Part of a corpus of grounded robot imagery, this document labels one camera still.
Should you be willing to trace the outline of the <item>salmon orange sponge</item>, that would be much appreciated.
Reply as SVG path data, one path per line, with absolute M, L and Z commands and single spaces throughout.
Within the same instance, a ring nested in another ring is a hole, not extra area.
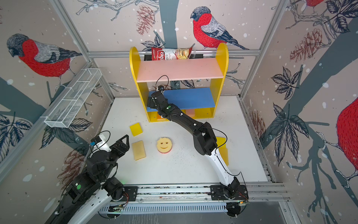
M 189 116 L 189 117 L 194 117 L 195 116 L 195 110 L 194 109 L 186 110 L 186 115 Z

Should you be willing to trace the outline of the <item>smiley face sponge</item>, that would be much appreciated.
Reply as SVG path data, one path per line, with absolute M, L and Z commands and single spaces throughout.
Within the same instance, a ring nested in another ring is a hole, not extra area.
M 172 150 L 172 141 L 167 137 L 161 137 L 157 141 L 157 150 L 162 153 L 166 154 Z

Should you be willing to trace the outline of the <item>orange scrub sponge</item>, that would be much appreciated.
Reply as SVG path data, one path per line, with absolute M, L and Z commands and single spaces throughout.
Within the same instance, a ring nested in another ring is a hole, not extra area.
M 157 117 L 156 117 L 157 121 L 163 121 L 163 120 L 166 120 L 166 118 L 163 118 L 161 115 L 157 114 Z

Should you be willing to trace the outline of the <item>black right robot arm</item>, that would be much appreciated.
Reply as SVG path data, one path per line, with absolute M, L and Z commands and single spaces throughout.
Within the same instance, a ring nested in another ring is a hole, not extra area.
M 196 151 L 209 160 L 219 177 L 222 195 L 217 194 L 218 198 L 234 200 L 241 196 L 247 199 L 246 191 L 240 188 L 241 185 L 237 175 L 231 174 L 225 164 L 214 135 L 215 129 L 208 122 L 202 123 L 194 120 L 182 112 L 175 104 L 168 103 L 163 91 L 152 93 L 148 97 L 147 106 L 151 109 L 156 109 L 162 118 L 177 123 L 193 136 Z

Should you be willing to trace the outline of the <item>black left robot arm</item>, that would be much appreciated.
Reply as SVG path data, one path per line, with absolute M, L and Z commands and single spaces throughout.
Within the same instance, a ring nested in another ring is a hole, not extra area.
M 110 201 L 123 201 L 124 206 L 135 201 L 138 189 L 127 193 L 115 177 L 118 159 L 130 148 L 129 136 L 124 135 L 111 146 L 96 136 L 91 145 L 94 151 L 89 154 L 84 170 L 67 185 L 47 224 L 85 224 Z

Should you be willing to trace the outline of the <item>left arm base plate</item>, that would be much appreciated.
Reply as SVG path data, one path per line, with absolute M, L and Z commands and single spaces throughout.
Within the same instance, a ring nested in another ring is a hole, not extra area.
M 134 202 L 137 198 L 138 186 L 124 186 L 115 190 L 112 201 L 115 202 Z

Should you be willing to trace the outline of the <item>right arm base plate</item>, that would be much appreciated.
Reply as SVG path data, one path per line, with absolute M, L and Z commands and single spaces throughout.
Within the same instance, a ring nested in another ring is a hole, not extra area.
M 248 190 L 246 185 L 240 185 L 237 190 L 230 190 L 225 186 L 211 185 L 209 195 L 214 201 L 236 200 L 236 201 L 248 201 Z

